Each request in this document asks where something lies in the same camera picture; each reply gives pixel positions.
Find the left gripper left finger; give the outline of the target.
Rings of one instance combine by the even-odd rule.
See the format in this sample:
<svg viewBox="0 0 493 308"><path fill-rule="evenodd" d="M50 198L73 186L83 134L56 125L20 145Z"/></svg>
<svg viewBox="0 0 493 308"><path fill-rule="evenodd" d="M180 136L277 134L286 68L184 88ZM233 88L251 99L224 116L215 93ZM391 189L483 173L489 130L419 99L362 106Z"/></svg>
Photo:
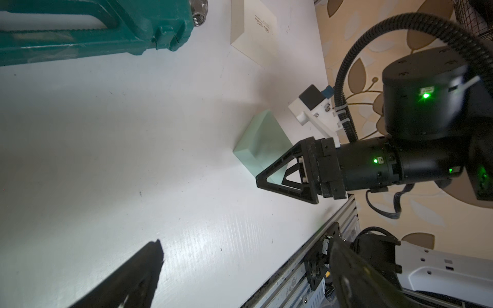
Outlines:
<svg viewBox="0 0 493 308"><path fill-rule="evenodd" d="M163 263L160 241L151 241L72 306L150 307Z"/></svg>

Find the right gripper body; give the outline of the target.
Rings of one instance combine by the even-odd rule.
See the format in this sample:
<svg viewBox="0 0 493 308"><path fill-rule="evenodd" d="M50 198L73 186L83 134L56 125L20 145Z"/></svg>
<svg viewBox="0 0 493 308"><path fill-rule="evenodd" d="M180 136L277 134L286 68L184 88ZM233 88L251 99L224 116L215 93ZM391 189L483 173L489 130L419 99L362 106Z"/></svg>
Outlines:
<svg viewBox="0 0 493 308"><path fill-rule="evenodd" d="M342 200L347 198L340 164L333 138L307 140L309 172L315 193L323 198Z"/></svg>

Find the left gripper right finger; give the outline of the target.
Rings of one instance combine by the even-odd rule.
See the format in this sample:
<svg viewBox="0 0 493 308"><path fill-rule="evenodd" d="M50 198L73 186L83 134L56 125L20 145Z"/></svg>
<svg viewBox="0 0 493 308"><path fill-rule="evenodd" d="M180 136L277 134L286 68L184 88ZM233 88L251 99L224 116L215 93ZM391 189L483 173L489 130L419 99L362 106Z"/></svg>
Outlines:
<svg viewBox="0 0 493 308"><path fill-rule="evenodd" d="M395 246L384 236L329 241L330 272L341 307L423 307L402 292Z"/></svg>

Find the green plastic tool case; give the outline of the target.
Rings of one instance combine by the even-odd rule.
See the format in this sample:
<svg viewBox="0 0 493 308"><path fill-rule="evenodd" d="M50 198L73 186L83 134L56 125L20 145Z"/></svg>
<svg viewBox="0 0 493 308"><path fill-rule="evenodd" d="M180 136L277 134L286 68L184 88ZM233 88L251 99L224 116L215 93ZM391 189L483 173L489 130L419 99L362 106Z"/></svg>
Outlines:
<svg viewBox="0 0 493 308"><path fill-rule="evenodd" d="M98 27L1 30L1 65L19 65L155 48L176 51L194 29L189 1L1 1L12 15L91 16Z"/></svg>

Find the mint green jewelry box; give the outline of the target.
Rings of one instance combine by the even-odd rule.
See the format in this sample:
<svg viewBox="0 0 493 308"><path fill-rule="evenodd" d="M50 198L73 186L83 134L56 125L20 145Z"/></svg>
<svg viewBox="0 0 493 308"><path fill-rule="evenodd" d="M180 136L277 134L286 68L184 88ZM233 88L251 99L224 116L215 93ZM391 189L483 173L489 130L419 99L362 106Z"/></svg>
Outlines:
<svg viewBox="0 0 493 308"><path fill-rule="evenodd" d="M252 118L233 154L253 176L257 176L292 146L271 111L264 110Z"/></svg>

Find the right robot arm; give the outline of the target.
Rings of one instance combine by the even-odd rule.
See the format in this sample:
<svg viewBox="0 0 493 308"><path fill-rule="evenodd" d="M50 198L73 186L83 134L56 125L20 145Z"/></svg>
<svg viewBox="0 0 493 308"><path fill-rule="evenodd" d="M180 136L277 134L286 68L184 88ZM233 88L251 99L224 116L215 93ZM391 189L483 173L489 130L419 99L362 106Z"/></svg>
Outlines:
<svg viewBox="0 0 493 308"><path fill-rule="evenodd" d="M478 200L492 200L492 96L467 61L449 48L399 59L383 71L386 134L337 145L298 142L256 177L260 189L311 204L402 186L394 209L416 184L440 188L467 174ZM437 252L379 227L342 238L339 223L305 256L310 287L325 282L340 307L491 307L492 262Z"/></svg>

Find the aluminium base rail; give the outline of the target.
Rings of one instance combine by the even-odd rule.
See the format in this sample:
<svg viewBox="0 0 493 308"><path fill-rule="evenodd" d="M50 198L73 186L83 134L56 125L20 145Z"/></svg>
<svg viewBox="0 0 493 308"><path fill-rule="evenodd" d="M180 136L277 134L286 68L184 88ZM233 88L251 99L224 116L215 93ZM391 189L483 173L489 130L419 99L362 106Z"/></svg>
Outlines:
<svg viewBox="0 0 493 308"><path fill-rule="evenodd" d="M330 276L324 263L328 240L335 236L352 240L358 232L356 200L350 196L243 307L322 307Z"/></svg>

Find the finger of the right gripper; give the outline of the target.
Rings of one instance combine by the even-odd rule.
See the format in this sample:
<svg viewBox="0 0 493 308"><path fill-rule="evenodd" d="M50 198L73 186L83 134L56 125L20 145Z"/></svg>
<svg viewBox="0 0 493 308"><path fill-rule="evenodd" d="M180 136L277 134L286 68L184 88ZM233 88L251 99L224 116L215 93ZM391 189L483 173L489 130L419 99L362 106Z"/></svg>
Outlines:
<svg viewBox="0 0 493 308"><path fill-rule="evenodd" d="M292 146L285 154L260 172L256 177L258 188L288 196L309 204L318 204L316 189L315 139L307 138ZM272 183L268 179L283 169L281 183Z"/></svg>

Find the cream jewelry box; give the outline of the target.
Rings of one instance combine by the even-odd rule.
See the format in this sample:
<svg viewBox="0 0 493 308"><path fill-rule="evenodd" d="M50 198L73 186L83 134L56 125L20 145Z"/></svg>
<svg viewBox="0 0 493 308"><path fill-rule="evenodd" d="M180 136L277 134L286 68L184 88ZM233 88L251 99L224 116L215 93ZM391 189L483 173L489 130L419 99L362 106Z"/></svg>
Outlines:
<svg viewBox="0 0 493 308"><path fill-rule="evenodd" d="M277 32L277 17L262 1L231 1L231 46L262 68L277 60Z"/></svg>

